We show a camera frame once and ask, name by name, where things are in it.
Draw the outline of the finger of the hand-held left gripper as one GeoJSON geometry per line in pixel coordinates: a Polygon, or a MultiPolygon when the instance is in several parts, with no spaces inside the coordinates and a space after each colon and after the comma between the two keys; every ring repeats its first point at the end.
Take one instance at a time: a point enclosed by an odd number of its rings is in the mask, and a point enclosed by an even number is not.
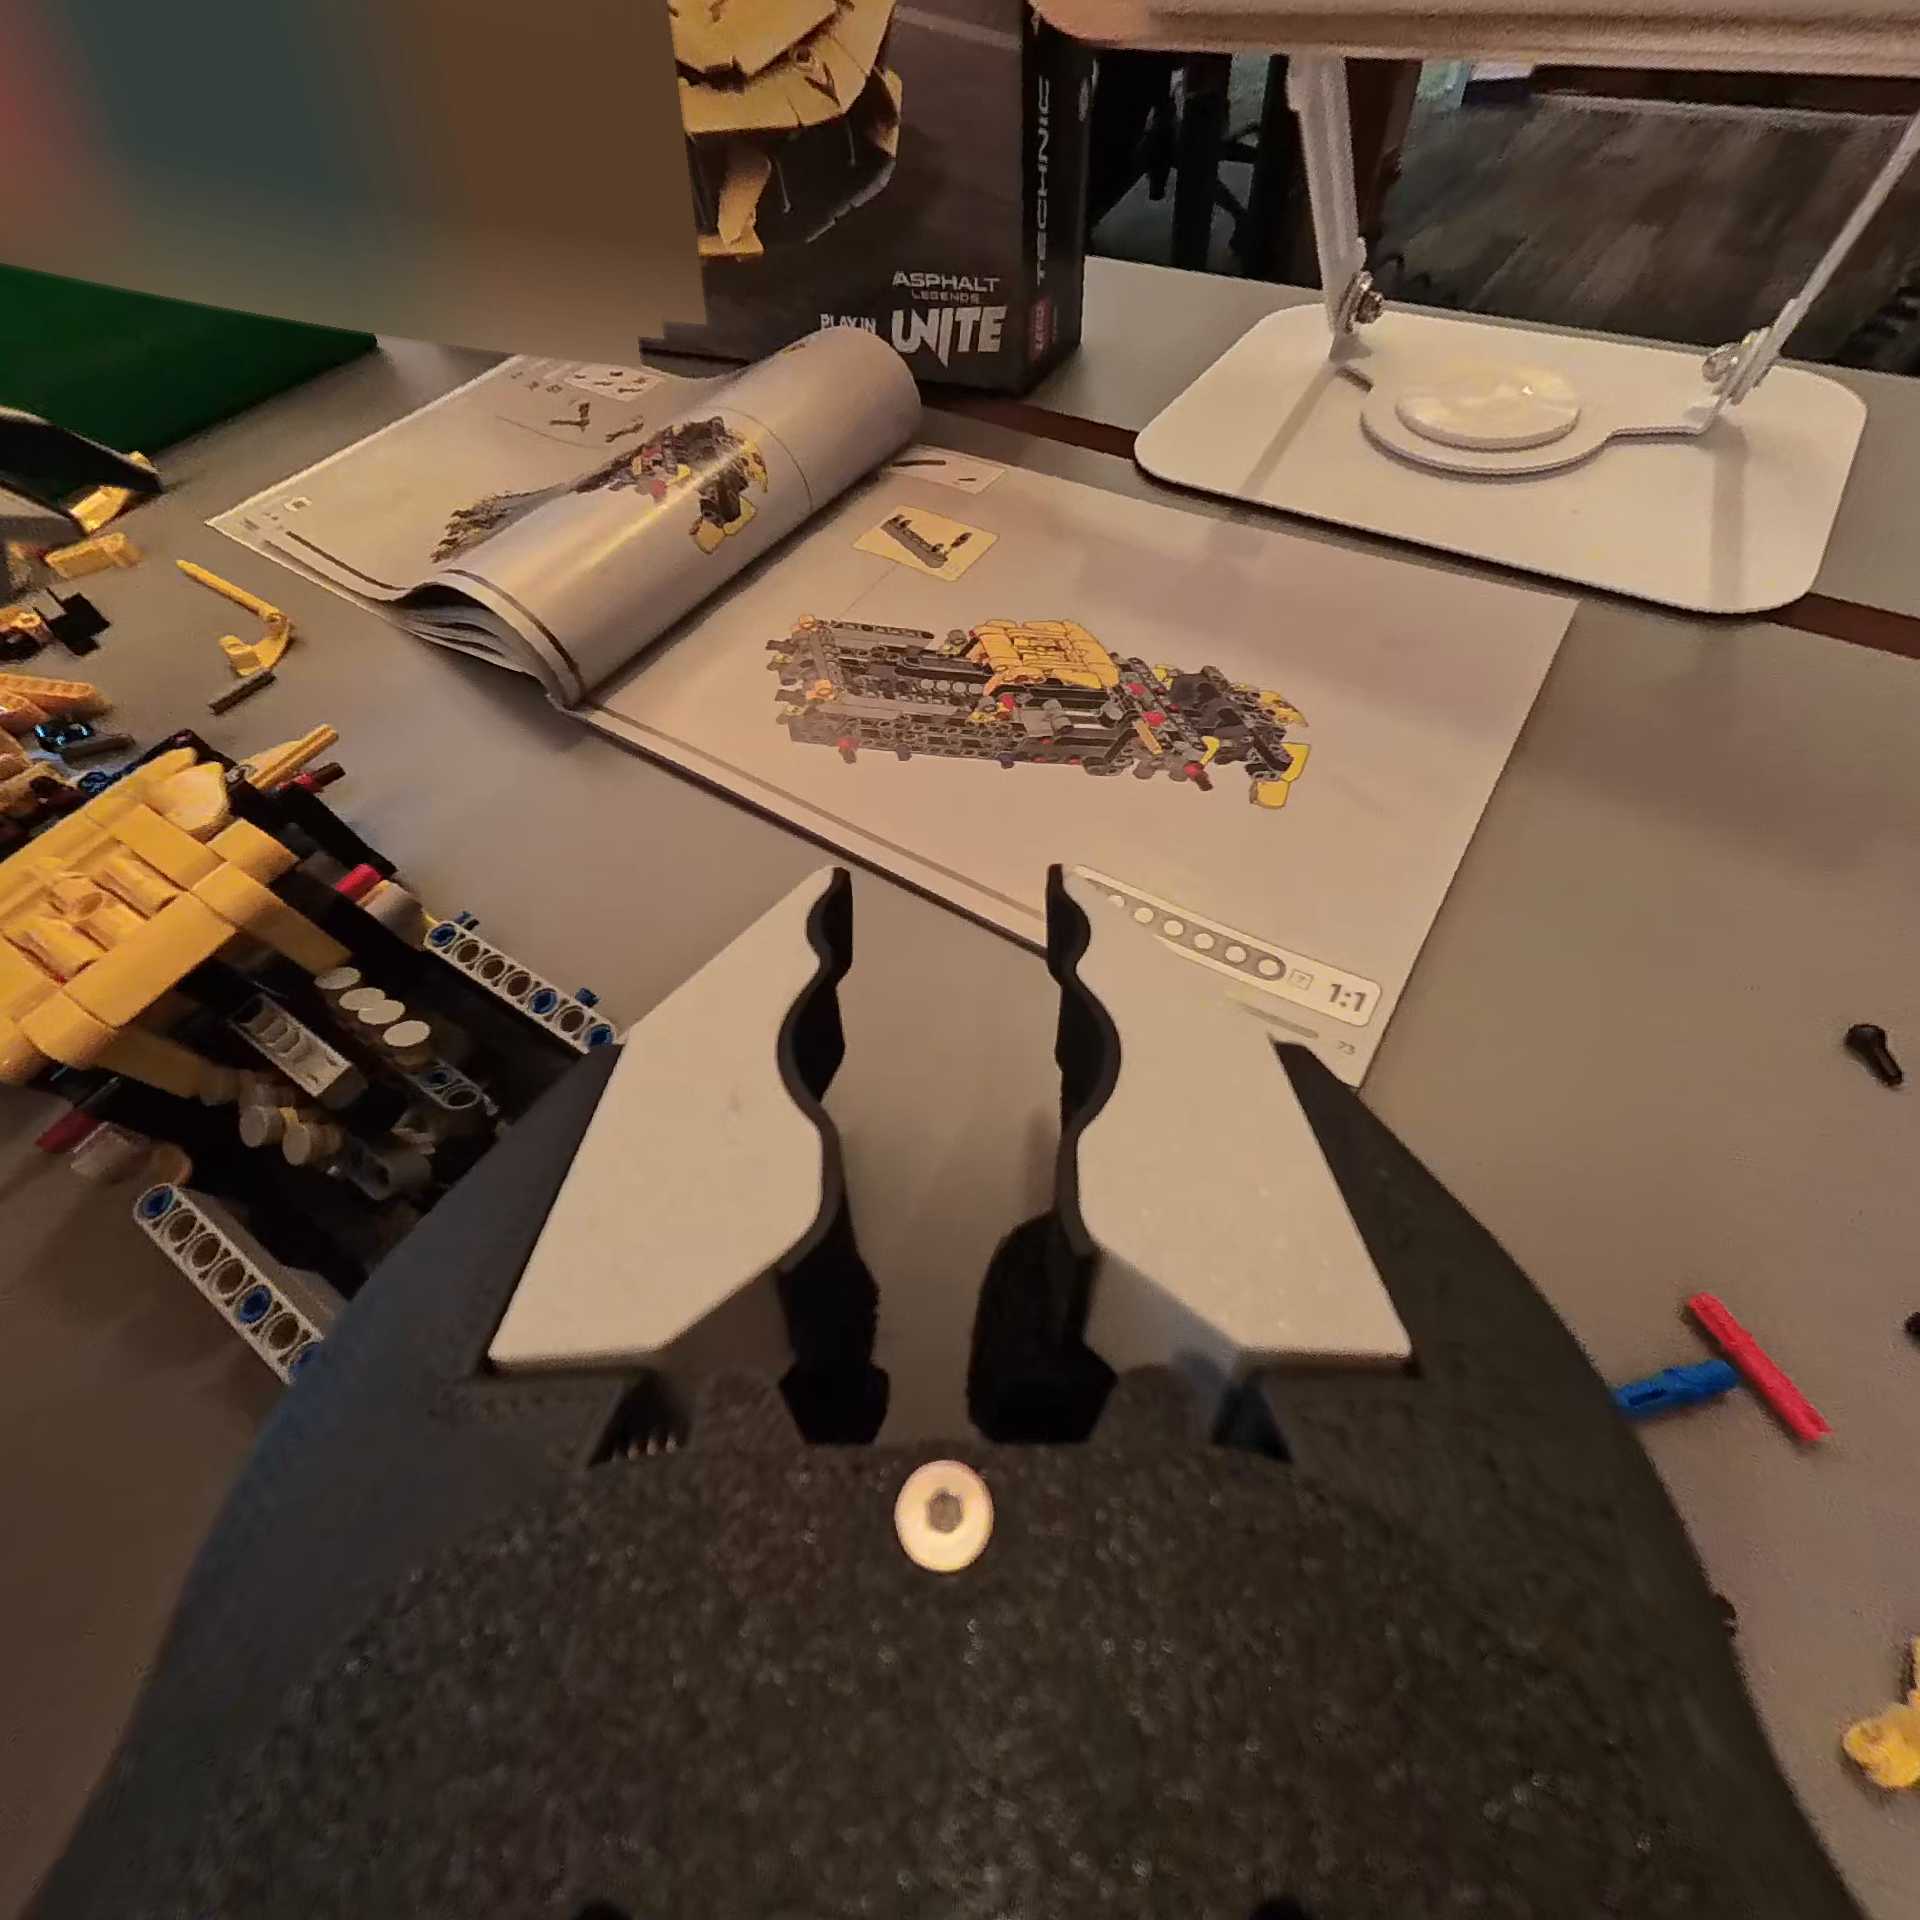
{"type": "Polygon", "coordinates": [[[57,547],[88,538],[72,501],[96,487],[156,497],[164,479],[129,453],[1,408],[1,544],[57,547]]]}

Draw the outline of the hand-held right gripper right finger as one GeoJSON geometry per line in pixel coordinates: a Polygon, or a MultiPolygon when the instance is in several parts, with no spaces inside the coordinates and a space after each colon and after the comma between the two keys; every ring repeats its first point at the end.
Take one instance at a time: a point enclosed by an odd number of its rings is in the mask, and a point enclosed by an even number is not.
{"type": "Polygon", "coordinates": [[[1276,1370],[1400,1373],[1391,1303],[1273,1029],[1108,901],[1046,876],[1060,1007],[1049,1202],[996,1247],[971,1321],[971,1426],[1091,1436],[1120,1377],[1166,1370],[1232,1427],[1276,1370]]]}

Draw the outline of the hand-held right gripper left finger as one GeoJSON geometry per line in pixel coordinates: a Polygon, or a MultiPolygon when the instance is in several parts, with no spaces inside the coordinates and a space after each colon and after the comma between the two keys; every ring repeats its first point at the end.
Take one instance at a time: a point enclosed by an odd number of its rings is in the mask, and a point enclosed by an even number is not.
{"type": "Polygon", "coordinates": [[[491,1331],[501,1376],[762,1365],[799,1433],[886,1416],[877,1286],[826,1091],[852,873],[822,867],[634,1021],[491,1331]]]}

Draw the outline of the partly built toy car model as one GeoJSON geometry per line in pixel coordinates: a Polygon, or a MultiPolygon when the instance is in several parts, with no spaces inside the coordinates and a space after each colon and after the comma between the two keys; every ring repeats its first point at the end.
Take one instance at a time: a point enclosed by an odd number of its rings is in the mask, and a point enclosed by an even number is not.
{"type": "Polygon", "coordinates": [[[315,730],[235,761],[175,731],[4,780],[4,1087],[276,1380],[577,1058],[568,990],[436,916],[324,799],[315,730]]]}

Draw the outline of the instruction booklet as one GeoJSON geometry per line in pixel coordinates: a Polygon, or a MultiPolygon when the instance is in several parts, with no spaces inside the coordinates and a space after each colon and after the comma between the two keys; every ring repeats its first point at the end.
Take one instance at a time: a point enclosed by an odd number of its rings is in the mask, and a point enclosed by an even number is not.
{"type": "Polygon", "coordinates": [[[923,433],[862,330],[518,354],[210,526],[1011,938],[1075,870],[1359,1086],[1571,603],[923,433]]]}

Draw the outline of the grey desk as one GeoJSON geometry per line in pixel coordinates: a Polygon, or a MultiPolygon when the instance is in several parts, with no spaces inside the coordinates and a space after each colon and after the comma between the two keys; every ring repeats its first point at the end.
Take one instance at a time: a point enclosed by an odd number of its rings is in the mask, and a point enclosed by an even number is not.
{"type": "MultiPolygon", "coordinates": [[[[208,523],[488,364],[386,344],[175,446],[100,581],[80,672],[138,740],[208,719],[208,563],[294,613],[297,660],[208,736],[344,738],[341,805],[442,911],[634,1019],[820,852],[621,751],[508,674],[417,646],[208,523]]],[[[1861,1907],[1916,1915],[1916,1798],[1840,1731],[1916,1631],[1916,386],[1867,428],[1837,555],[1785,624],[1583,601],[1366,1081],[1368,1103],[1610,1377],[1719,1296],[1832,1424],[1750,1403],[1646,1450],[1734,1605],[1782,1766],[1861,1907]],[[1885,1029],[1884,1087],[1841,1045],[1885,1029]]],[[[276,1380],[4,1094],[4,1915],[113,1752],[276,1380]]]]}

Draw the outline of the green plastic bin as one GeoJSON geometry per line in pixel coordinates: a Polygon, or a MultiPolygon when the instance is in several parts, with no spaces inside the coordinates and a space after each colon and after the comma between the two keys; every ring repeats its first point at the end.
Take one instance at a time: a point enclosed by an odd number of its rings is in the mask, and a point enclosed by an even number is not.
{"type": "Polygon", "coordinates": [[[1,268],[1,403],[126,456],[370,354],[375,335],[1,268]]]}

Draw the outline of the large scatter of coloured pins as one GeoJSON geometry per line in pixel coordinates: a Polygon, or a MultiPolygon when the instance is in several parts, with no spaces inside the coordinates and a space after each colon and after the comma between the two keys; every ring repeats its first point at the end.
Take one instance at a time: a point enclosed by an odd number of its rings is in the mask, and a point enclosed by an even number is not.
{"type": "MultiPolygon", "coordinates": [[[[1832,1424],[1787,1370],[1716,1293],[1694,1291],[1684,1314],[1712,1356],[1665,1365],[1610,1385],[1611,1403],[1628,1422],[1643,1424],[1744,1389],[1800,1445],[1832,1436],[1832,1424]]],[[[1918,1789],[1918,1640],[1903,1653],[1902,1686],[1894,1701],[1847,1722],[1837,1737],[1847,1766],[1881,1795],[1918,1789]]]]}

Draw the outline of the instruction sheet on stand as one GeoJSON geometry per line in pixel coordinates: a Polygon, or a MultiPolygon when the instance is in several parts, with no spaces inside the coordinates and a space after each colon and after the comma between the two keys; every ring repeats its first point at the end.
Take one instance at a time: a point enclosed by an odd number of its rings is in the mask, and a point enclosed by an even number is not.
{"type": "Polygon", "coordinates": [[[1070,1],[1112,47],[1287,59],[1320,317],[1258,321],[1136,436],[1163,485],[1671,611],[1782,611],[1815,581],[1866,403],[1779,370],[1916,162],[1916,118],[1800,286],[1709,349],[1533,332],[1386,301],[1359,230],[1351,57],[1916,73],[1908,1],[1070,1]]]}

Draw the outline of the toy car set box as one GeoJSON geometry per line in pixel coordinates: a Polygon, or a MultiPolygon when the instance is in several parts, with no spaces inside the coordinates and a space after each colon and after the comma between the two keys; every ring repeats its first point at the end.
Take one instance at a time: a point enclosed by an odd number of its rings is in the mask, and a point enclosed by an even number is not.
{"type": "Polygon", "coordinates": [[[1023,395],[1080,346],[1091,47],[1023,1],[671,1],[704,320],[745,364],[858,328],[1023,395]]]}

